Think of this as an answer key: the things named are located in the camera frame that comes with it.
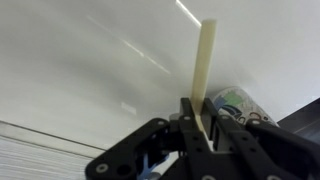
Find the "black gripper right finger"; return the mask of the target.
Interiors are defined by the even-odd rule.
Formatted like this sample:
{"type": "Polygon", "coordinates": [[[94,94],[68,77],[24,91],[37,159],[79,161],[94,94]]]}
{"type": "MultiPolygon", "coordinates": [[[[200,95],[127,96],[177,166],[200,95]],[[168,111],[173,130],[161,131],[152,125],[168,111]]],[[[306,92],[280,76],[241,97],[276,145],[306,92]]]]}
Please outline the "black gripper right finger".
{"type": "Polygon", "coordinates": [[[202,121],[213,141],[217,180],[320,180],[320,146],[258,119],[240,124],[205,99],[202,121]]]}

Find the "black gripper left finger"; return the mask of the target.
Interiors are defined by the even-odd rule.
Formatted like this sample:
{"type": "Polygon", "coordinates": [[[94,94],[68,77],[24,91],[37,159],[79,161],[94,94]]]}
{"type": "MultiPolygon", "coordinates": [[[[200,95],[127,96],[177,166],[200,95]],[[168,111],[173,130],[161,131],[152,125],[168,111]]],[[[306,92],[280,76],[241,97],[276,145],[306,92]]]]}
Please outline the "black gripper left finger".
{"type": "Polygon", "coordinates": [[[173,120],[154,118],[89,162],[86,180],[145,180],[172,153],[178,159],[159,180],[201,180],[212,151],[195,120],[191,101],[180,100],[173,120]]]}

